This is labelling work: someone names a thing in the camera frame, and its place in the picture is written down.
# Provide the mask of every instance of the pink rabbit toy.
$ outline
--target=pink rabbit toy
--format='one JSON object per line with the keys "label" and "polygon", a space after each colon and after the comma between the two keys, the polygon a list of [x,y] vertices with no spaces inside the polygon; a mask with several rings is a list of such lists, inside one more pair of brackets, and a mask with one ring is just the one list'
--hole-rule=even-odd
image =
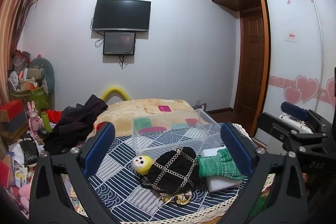
{"label": "pink rabbit toy", "polygon": [[28,115],[29,115],[28,123],[29,123],[29,128],[30,128],[30,136],[32,137],[32,139],[37,141],[39,139],[37,130],[42,128],[43,122],[42,122],[41,117],[37,115],[38,111],[35,108],[34,101],[31,101],[31,105],[28,102],[27,106],[28,106]]}

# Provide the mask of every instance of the tv screen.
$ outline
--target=tv screen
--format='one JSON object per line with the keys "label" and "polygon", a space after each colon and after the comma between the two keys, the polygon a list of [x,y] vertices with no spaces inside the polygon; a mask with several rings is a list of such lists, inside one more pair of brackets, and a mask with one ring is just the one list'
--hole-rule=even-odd
{"label": "tv screen", "polygon": [[143,0],[97,0],[92,30],[149,30],[151,2]]}
{"label": "tv screen", "polygon": [[105,32],[103,55],[134,55],[134,32]]}

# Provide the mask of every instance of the clear plastic bin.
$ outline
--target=clear plastic bin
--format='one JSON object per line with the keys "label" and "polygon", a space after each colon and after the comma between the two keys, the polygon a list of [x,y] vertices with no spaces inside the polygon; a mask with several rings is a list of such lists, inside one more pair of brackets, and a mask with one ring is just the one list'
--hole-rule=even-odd
{"label": "clear plastic bin", "polygon": [[133,118],[132,131],[136,155],[153,159],[178,147],[191,147],[200,155],[222,146],[221,127],[201,109]]}

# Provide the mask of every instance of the metal screw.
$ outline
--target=metal screw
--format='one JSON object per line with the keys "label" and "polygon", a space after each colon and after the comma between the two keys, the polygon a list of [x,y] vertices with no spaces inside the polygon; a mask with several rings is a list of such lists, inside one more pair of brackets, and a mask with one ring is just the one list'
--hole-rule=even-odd
{"label": "metal screw", "polygon": [[307,150],[303,146],[300,146],[299,151],[305,153]]}
{"label": "metal screw", "polygon": [[264,148],[258,147],[258,148],[256,149],[256,152],[257,152],[258,154],[265,154],[265,153],[266,153],[266,150],[265,150]]}
{"label": "metal screw", "polygon": [[73,147],[73,148],[70,149],[70,153],[71,154],[77,154],[79,152],[79,150],[80,149],[77,146],[75,146],[75,147]]}
{"label": "metal screw", "polygon": [[295,158],[296,154],[293,151],[289,151],[288,156],[290,156],[291,158]]}
{"label": "metal screw", "polygon": [[41,152],[40,157],[45,158],[46,156],[48,156],[48,154],[48,151],[43,151]]}

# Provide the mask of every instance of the yellow arch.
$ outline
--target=yellow arch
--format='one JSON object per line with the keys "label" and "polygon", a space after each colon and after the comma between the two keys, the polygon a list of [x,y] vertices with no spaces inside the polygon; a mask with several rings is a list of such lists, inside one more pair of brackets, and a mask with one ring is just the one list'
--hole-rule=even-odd
{"label": "yellow arch", "polygon": [[110,88],[108,88],[104,94],[102,95],[101,99],[106,102],[107,98],[109,97],[109,95],[112,93],[112,92],[117,92],[120,94],[120,96],[123,98],[124,101],[127,101],[127,100],[130,100],[131,98],[128,96],[128,94],[126,93],[126,91],[124,91],[121,87],[119,86],[112,86]]}

